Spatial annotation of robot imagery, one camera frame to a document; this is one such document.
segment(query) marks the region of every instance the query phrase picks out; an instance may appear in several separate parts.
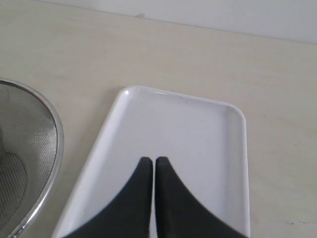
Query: white wall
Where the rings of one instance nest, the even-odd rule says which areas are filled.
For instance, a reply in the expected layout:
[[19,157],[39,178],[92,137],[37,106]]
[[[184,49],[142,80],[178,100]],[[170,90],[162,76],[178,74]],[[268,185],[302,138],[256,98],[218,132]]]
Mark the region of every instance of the white wall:
[[317,43],[317,0],[42,0],[161,21]]

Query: metal strainer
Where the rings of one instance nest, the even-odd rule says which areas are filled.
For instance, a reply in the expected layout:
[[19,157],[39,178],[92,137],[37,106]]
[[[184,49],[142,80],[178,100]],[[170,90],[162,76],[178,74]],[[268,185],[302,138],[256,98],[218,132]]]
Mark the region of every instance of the metal strainer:
[[0,78],[0,238],[17,236],[38,213],[63,145],[53,106],[35,90]]

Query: table surface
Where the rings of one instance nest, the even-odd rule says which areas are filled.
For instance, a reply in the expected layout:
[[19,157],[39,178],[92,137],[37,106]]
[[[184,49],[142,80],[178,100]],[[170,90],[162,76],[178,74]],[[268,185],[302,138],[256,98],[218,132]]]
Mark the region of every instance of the table surface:
[[317,235],[317,45],[0,0],[0,77],[56,107],[60,172],[25,238],[49,237],[123,87],[225,101],[247,119],[252,237]]

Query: strainer rim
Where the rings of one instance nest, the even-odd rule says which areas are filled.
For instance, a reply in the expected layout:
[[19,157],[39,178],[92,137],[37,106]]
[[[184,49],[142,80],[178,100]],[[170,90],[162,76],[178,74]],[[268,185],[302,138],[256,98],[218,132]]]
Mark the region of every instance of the strainer rim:
[[56,156],[54,159],[54,163],[49,175],[48,180],[46,181],[44,188],[42,189],[39,197],[37,198],[35,204],[32,206],[30,211],[26,214],[26,216],[22,219],[20,224],[9,234],[8,237],[17,237],[20,235],[24,230],[26,230],[32,222],[35,220],[35,217],[39,214],[40,209],[42,209],[43,204],[45,203],[46,197],[52,188],[53,182],[55,181],[57,177],[57,173],[59,171],[61,160],[63,158],[63,151],[64,151],[64,131],[63,126],[60,120],[60,117],[58,115],[58,112],[54,108],[54,106],[49,102],[49,100],[44,97],[41,93],[36,91],[35,89],[14,81],[10,79],[0,78],[0,84],[6,84],[11,85],[13,87],[18,87],[21,90],[24,90],[30,94],[32,94],[34,97],[36,97],[43,105],[48,109],[50,112],[52,119],[55,123],[56,127],[56,137],[57,137],[57,146],[56,146]]

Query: white tray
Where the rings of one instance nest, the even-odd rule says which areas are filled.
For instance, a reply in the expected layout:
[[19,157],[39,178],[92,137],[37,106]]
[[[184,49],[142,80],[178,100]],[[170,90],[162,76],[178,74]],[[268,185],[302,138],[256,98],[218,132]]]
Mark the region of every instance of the white tray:
[[[77,180],[53,237],[101,211],[142,156],[167,156],[194,196],[250,236],[246,122],[235,106],[133,86],[117,96]],[[151,238],[156,238],[152,203]]]

